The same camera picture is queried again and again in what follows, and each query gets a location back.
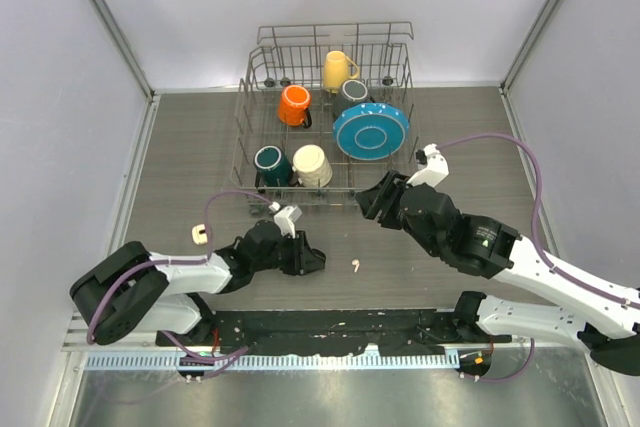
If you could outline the white earbud charging case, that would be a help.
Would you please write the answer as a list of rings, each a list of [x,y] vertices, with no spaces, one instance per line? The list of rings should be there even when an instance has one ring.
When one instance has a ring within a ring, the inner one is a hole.
[[[191,235],[195,245],[206,245],[210,240],[210,228],[205,224],[198,224],[192,228]]]

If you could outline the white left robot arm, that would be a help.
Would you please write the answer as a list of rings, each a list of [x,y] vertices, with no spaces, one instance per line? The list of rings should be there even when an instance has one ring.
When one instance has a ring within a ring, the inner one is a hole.
[[[169,332],[200,346],[214,324],[203,294],[235,292],[262,271],[304,276],[325,266],[325,253],[304,231],[284,233],[262,220],[209,256],[163,255],[130,241],[73,283],[69,295],[88,326],[90,345],[111,345],[134,332]]]

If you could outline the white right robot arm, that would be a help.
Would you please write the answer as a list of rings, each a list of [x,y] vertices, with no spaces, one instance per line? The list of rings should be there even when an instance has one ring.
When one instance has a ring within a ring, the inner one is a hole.
[[[639,291],[589,272],[543,250],[516,229],[493,218],[457,209],[435,188],[412,186],[396,171],[356,194],[362,215],[402,230],[425,252],[457,271],[510,284],[547,300],[510,302],[465,292],[451,327],[465,342],[484,333],[544,339],[586,352],[598,365],[639,373]]]

